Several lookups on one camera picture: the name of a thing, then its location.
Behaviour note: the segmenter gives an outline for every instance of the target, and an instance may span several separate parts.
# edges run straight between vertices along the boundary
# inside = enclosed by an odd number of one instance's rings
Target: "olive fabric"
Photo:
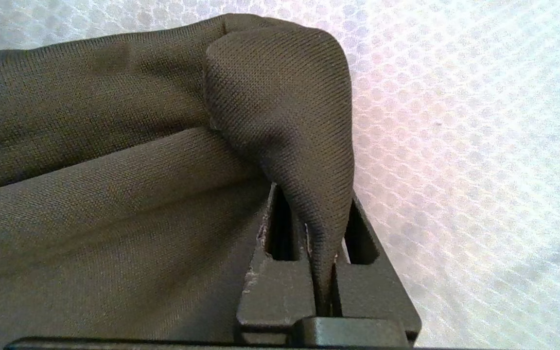
[[[232,341],[271,182],[325,313],[352,197],[334,38],[227,14],[0,51],[0,348],[23,336]]]

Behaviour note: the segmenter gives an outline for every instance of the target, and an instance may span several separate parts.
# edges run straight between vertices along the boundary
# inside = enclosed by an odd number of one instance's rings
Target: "white textured background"
[[[0,0],[0,49],[223,13],[320,27],[419,346],[560,349],[560,0]]]

